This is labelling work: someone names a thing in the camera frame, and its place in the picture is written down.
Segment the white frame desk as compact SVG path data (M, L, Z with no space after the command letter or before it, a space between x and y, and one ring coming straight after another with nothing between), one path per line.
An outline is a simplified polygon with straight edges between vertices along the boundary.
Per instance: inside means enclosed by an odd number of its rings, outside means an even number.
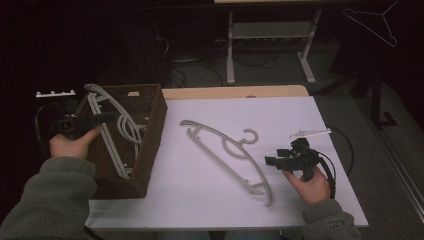
M288 17L288 20L273 20L273 21L259 21L259 22L234 22L234 11L229 11L228 13L228 36L227 36L227 83L230 85L235 84L235 70L234 70L234 59L233 59L233 50L234 50L234 40L247 40L247 39L304 39L306 42L301 51L297 52L298 61L302 67L305 79L308 84L315 84L316 79L313 74L313 71L308 62L308 55L312 42L315 38L316 31L318 29L319 21L322 15L322 10L326 6L333 6L334 4L356 4L363 3L368 0L214 0L215 4L218 5L251 5L263 4L269 5L272 4L294 4L293 6L300 7L300 10L305 10L306 5L310 9L308 11L313 11L311 16L306 20L306 17L302 17L301 20L290 20L294 17ZM384 10L391 5L395 0L389 3L386 0L383 0L383 5L385 6ZM344 9L353 9L359 11L359 8L346 7Z

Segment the brown woven basket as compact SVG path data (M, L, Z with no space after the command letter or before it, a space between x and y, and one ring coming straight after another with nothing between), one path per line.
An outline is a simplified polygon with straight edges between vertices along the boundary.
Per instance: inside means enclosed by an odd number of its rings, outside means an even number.
M128 180L121 178L112 163L101 134L89 147L88 160L95 164L97 190L95 200L139 199L147 194L151 171L161 143L164 122L167 113L161 86L158 84L100 86L112 95L131 115L136 123L146 126L143 141L135 156L134 145L125 140L117 130L117 119L105 123L111 133L115 146L123 163L132 168ZM88 94L84 97L77 114L93 116L88 103ZM101 113L118 110L108 101L99 103Z

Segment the grey plastic clothes hanger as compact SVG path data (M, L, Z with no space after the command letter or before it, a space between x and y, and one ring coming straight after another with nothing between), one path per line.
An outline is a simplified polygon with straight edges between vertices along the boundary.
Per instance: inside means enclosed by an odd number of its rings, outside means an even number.
M250 133L253 135L251 140L242 138L241 140L234 140L229 137L227 134L214 129L205 124L195 122L192 120L182 120L180 122L181 126L187 127L187 135L188 137L210 158L214 159L217 163L221 164L224 169L227 170L235 179L239 181L239 183L247 189L253 195L265 195L266 196L266 206L270 207L273 203L273 193L271 187L260 169L259 165L256 163L254 158L245 150L244 145L252 145L255 144L259 140L258 133L253 129L244 129L244 133ZM236 158L238 160L247 160L255 169L256 173L260 177L260 181L258 183L250 183L248 179L243 178L240 174L238 174L230 165L228 165L222 158L220 158L216 153L214 153L209 147L207 147L199 137L200 131L207 131L215 134L221 139L221 144L223 149L227 154L231 157Z
M146 126L136 123L127 110L104 88L96 84L86 84L84 88L89 91L88 102L93 114L101 113L99 103L104 100L108 100L118 110L117 130L124 139L134 145L135 156L138 156Z
M118 118L116 123L117 130L125 140L129 141L134 145L135 156L138 156L138 151L142 143L142 136L140 132L142 126L140 124L136 124L130 114L125 110L125 108L122 107L110 95L101 96L96 93L88 94L88 103L94 115L101 114L101 107L99 103L105 100L108 100L118 110ZM108 126L105 123L102 123L101 128L101 136L106 145L106 148L111 157L112 163L116 169L117 174L121 178L128 180L132 173L132 168L129 167L126 163L122 162L121 157L113 141L113 138L111 136L111 133L108 129Z

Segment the white table mat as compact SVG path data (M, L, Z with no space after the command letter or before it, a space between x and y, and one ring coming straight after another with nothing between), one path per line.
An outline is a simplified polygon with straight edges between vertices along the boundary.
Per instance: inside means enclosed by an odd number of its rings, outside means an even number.
M304 203L283 174L267 166L264 157L290 146L289 136L302 130L324 130L325 124L311 97L170 100L148 186L142 199L93 200L87 225L91 229L165 230L282 228L301 226ZM226 169L203 152L187 135L182 120L210 126L245 144L264 173L273 193L266 206L265 195L253 195ZM247 160L231 157L213 133L200 131L201 141L250 183L259 175ZM310 146L327 155L336 168L336 199L352 214L358 226L368 221L345 174L328 134L313 136Z

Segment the person's left hand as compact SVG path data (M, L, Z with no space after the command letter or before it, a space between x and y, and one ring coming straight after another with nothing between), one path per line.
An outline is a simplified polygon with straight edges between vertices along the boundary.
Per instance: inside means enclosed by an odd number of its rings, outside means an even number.
M95 127L76 140L70 140L63 134L57 134L49 141L51 156L85 159L91 142L100 132L101 128Z

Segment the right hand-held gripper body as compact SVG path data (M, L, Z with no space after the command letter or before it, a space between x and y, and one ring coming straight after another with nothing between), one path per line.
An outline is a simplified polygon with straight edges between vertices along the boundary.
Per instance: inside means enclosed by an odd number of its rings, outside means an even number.
M278 157L282 161L282 167L277 168L278 170L284 171L302 171L303 178L305 181L309 181L313 177L313 169L317 164L321 164L327 177L332 178L332 172L329 169L328 164L320 157L320 153L310 148L310 144L307 140L308 137L319 136L329 134L331 130L329 128L325 130L302 130L299 129L296 133L289 136L292 139L290 144L290 157Z

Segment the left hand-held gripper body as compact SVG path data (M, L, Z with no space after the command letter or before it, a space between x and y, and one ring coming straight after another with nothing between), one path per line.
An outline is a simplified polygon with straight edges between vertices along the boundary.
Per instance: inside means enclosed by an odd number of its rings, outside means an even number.
M51 108L53 112L53 120L49 131L53 133L63 134L71 140L76 140L86 134L93 128L87 128L86 124L92 116L80 116L76 113L78 101L75 99L76 92L70 91L50 91L49 93L37 92L36 99L52 99L51 103L40 107L35 116L36 131L39 131L39 113L44 108Z

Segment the black metal stand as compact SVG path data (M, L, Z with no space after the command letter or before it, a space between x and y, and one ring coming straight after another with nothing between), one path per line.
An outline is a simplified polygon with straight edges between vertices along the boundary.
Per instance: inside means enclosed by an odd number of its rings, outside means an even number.
M370 120L379 130L397 125L389 112L381 110L381 47L368 34L349 30L342 38L331 66L331 70L344 75L341 84L356 79L351 90L354 98L364 99L371 92Z

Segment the person's right hand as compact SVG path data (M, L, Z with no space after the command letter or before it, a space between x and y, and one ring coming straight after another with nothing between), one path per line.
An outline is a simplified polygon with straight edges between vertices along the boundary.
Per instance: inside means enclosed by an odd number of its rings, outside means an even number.
M303 202L311 206L330 198L330 184L326 176L318 167L313 169L313 177L309 181L302 181L289 171L283 171L283 175L294 187Z

